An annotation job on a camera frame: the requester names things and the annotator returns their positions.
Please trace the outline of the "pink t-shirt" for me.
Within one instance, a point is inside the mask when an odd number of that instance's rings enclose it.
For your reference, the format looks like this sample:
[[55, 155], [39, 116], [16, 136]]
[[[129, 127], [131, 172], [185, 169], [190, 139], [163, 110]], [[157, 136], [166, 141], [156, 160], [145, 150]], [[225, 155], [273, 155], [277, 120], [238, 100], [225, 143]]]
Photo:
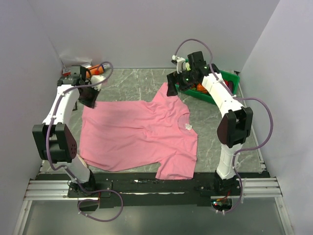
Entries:
[[162, 84], [150, 102], [99, 101], [93, 109], [84, 108], [80, 156], [106, 171], [159, 163], [157, 179], [191, 179], [198, 135], [185, 128], [188, 107], [179, 97], [168, 97], [167, 89]]

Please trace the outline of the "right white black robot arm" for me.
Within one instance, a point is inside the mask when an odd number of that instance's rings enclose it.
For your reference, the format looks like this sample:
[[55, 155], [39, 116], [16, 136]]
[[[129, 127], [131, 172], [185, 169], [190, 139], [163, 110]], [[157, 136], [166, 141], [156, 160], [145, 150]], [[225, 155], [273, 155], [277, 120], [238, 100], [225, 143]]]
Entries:
[[167, 96], [186, 91], [201, 84], [213, 98], [222, 116], [217, 128], [221, 143], [220, 162], [215, 172], [213, 189], [219, 195], [237, 187], [236, 162], [252, 126], [253, 111], [240, 103], [229, 90], [215, 64], [207, 64], [201, 51], [193, 52], [187, 59], [173, 55], [176, 71], [167, 75]]

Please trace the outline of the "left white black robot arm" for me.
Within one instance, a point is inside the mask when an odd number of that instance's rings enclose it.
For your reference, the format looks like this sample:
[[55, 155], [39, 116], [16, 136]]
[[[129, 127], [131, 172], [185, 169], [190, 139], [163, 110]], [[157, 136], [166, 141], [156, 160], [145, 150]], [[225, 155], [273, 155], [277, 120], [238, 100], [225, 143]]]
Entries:
[[86, 197], [96, 193], [97, 185], [93, 173], [78, 154], [68, 123], [78, 102], [88, 108], [95, 107], [101, 79], [91, 73], [90, 67], [72, 66], [69, 74], [57, 81], [57, 94], [47, 117], [32, 128], [40, 158], [49, 162], [54, 171], [64, 169], [70, 177], [70, 189]]

